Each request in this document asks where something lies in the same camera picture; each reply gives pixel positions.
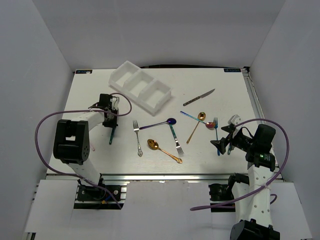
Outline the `teal handled table knife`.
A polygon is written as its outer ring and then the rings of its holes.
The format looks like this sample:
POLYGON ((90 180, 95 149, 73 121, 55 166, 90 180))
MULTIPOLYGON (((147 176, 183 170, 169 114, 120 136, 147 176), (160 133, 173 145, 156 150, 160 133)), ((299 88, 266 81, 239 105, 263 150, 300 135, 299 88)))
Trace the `teal handled table knife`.
POLYGON ((110 134, 110 138, 109 138, 109 145, 111 145, 112 142, 113 142, 115 130, 116 130, 116 127, 113 127, 112 130, 111 130, 111 134, 110 134))

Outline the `ornate silver fork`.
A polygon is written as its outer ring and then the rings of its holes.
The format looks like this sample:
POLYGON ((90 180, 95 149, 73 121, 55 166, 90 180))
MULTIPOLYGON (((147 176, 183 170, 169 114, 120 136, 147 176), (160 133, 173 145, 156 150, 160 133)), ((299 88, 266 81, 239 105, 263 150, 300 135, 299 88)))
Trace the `ornate silver fork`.
POLYGON ((138 125, 138 121, 137 120, 133 120, 133 131, 135 132, 136 134, 136 139, 137 139, 137 155, 139 157, 142 157, 143 156, 143 151, 142 151, 142 148, 141 148, 141 144, 140 144, 140 139, 139 139, 139 125, 138 125))

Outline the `dark handled steak knife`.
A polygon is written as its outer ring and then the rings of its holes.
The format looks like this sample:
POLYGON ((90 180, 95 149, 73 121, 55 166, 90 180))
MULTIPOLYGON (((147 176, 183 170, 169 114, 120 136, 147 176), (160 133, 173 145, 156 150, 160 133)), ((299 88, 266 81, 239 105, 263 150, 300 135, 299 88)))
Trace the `dark handled steak knife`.
POLYGON ((187 106, 187 105, 189 105, 189 104, 191 104, 191 103, 193 103, 193 102, 195 102, 195 101, 197 101, 197 100, 199 100, 199 99, 205 98, 205 97, 207 97, 208 95, 212 94, 215 90, 216 90, 216 89, 214 88, 214 89, 212 89, 212 90, 210 90, 210 91, 208 91, 208 92, 206 92, 206 93, 203 93, 202 95, 199 95, 199 96, 197 96, 197 97, 195 97, 195 98, 193 98, 193 99, 185 102, 182 106, 185 107, 185 106, 187 106))

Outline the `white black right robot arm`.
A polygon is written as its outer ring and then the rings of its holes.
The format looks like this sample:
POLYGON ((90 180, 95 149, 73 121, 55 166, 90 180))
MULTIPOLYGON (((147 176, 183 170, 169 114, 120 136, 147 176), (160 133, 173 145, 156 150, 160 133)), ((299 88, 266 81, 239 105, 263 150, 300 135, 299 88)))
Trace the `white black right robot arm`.
POLYGON ((253 136, 246 136, 234 124, 222 127, 227 137, 211 143, 220 151, 227 146, 245 152, 248 175, 235 173, 229 177, 225 187, 226 195, 236 200, 236 224, 230 232, 232 240, 279 240, 280 232, 273 227, 271 218, 271 190, 267 185, 276 168, 275 156, 271 153, 272 140, 276 130, 259 124, 253 136))

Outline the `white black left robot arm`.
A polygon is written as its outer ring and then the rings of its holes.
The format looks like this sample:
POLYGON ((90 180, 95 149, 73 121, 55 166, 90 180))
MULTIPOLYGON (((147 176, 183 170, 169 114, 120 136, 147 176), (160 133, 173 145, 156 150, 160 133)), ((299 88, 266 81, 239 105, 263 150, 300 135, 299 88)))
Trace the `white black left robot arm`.
POLYGON ((120 98, 101 93, 99 101, 93 104, 88 112, 73 119, 61 119, 57 122, 53 146, 53 156, 68 165, 83 177, 80 183, 89 186, 88 193, 99 200, 105 196, 106 187, 102 184, 102 175, 89 159, 90 130, 97 125, 111 128, 109 144, 112 143, 118 126, 120 98))

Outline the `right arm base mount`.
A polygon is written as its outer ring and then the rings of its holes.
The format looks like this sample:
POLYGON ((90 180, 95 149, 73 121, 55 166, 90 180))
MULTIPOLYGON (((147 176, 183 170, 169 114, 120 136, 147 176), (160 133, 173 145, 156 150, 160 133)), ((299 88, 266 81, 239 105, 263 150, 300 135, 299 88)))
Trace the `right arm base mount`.
POLYGON ((233 173, 229 176, 227 184, 213 183, 209 185, 210 200, 212 205, 218 202, 226 202, 234 199, 232 187, 235 183, 244 183, 249 186, 250 180, 247 175, 233 173))

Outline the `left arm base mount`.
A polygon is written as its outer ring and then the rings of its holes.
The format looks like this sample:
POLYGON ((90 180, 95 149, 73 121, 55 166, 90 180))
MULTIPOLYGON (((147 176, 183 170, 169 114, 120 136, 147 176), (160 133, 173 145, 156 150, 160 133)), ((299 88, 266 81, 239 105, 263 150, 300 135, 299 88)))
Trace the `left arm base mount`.
MULTIPOLYGON (((104 182, 102 185, 110 191, 116 201, 123 207, 127 183, 125 182, 104 182)), ((86 185, 78 185, 73 208, 76 210, 120 210, 113 197, 108 192, 86 185)))

